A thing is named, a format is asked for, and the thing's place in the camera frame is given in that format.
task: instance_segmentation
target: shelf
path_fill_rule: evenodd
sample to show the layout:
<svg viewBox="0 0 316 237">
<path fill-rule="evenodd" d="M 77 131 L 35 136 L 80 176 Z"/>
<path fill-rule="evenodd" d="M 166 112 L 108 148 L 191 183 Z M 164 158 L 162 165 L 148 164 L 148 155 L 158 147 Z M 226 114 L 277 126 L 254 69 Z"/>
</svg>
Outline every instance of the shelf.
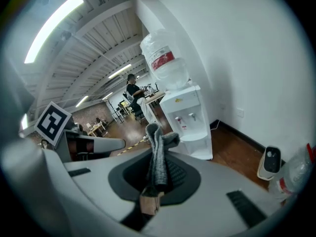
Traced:
<svg viewBox="0 0 316 237">
<path fill-rule="evenodd" d="M 196 150 L 193 154 L 190 154 L 191 157 L 198 158 L 201 160 L 211 160 L 213 159 L 213 154 L 208 149 L 199 149 Z"/>
<path fill-rule="evenodd" d="M 201 139 L 204 139 L 205 137 L 207 137 L 207 132 L 199 132 L 199 133 L 184 135 L 180 137 L 180 140 L 183 142 L 187 142 L 187 141 L 201 140 Z"/>
</svg>

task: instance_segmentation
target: power cord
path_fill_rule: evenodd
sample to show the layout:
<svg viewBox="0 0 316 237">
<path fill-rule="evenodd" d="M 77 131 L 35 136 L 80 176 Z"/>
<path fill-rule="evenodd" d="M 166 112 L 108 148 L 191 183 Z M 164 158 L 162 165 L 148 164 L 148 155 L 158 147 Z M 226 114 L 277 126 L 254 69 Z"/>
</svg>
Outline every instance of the power cord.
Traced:
<svg viewBox="0 0 316 237">
<path fill-rule="evenodd" d="M 218 128 L 218 124 L 219 124 L 220 121 L 221 121 L 221 120 L 219 119 L 216 128 L 213 128 L 213 129 L 211 129 L 211 130 L 216 130 L 216 129 Z"/>
</svg>

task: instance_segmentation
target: black shirt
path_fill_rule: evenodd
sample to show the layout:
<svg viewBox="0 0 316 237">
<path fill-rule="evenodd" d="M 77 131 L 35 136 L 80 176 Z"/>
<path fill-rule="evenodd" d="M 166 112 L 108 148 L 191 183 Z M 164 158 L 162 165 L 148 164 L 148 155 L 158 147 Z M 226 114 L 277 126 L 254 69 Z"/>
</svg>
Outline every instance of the black shirt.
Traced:
<svg viewBox="0 0 316 237">
<path fill-rule="evenodd" d="M 129 94 L 133 95 L 136 91 L 139 90 L 139 87 L 134 84 L 128 84 L 126 90 Z M 145 94 L 143 92 L 134 96 L 134 102 L 136 102 L 141 97 L 145 97 Z"/>
</svg>

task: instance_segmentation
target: yellow warning tape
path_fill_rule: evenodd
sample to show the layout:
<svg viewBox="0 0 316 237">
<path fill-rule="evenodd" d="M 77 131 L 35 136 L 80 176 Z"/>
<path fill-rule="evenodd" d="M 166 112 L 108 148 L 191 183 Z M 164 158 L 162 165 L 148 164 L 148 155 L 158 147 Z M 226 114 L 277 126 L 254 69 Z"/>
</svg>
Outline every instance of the yellow warning tape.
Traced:
<svg viewBox="0 0 316 237">
<path fill-rule="evenodd" d="M 140 141 L 139 141 L 139 142 L 137 142 L 135 145 L 133 145 L 133 146 L 131 146 L 131 147 L 127 148 L 126 150 L 124 150 L 123 152 L 119 153 L 119 154 L 118 154 L 118 156 L 119 156 L 119 155 L 121 155 L 121 154 L 123 154 L 123 153 L 125 153 L 127 150 L 130 150 L 131 148 L 133 148 L 133 147 L 137 146 L 140 142 L 144 142 L 144 141 L 145 141 L 145 140 L 140 140 Z"/>
</svg>

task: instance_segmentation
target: baseboard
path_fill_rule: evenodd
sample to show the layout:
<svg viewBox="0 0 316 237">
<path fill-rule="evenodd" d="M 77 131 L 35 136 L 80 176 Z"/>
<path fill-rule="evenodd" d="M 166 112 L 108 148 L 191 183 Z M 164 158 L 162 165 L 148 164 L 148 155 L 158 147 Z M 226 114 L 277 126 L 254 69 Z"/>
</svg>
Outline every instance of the baseboard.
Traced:
<svg viewBox="0 0 316 237">
<path fill-rule="evenodd" d="M 215 120 L 214 122 L 212 122 L 209 127 L 210 129 L 214 129 L 216 128 L 218 123 L 218 119 Z M 253 146 L 256 150 L 258 150 L 259 152 L 261 152 L 262 154 L 265 152 L 266 147 L 261 145 L 260 143 L 256 142 L 255 140 L 251 139 L 250 137 L 248 137 L 247 135 L 243 134 L 242 132 L 239 132 L 237 129 L 231 127 L 230 125 L 220 121 L 218 124 L 219 127 L 223 127 L 226 130 L 228 130 L 229 132 L 233 133 L 234 135 L 238 136 L 240 139 L 242 139 L 243 141 L 247 142 L 248 144 L 250 144 L 251 146 Z M 285 161 L 282 160 L 281 162 L 281 166 L 283 166 L 285 164 Z"/>
</svg>

